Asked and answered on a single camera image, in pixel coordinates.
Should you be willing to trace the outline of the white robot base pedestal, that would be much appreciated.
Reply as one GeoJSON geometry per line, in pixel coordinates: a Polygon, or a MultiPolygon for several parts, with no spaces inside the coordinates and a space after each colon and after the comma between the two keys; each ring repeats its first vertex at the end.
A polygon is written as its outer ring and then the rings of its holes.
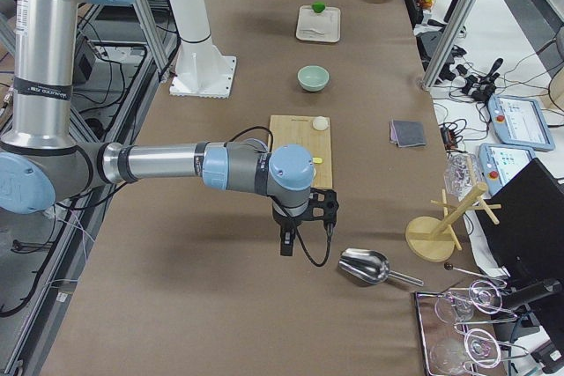
{"type": "Polygon", "coordinates": [[[181,45],[170,93],[174,96],[226,99],[236,68],[212,40],[204,0],[169,0],[181,45]]]}

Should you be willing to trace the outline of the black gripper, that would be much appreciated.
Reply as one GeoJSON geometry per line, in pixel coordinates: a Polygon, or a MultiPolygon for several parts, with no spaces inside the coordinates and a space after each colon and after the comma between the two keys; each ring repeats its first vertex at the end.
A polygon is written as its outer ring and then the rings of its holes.
{"type": "Polygon", "coordinates": [[[280,230],[280,254],[282,256],[293,255],[294,237],[299,234],[301,215],[307,207],[306,203],[288,208],[279,201],[272,202],[272,216],[280,230]]]}

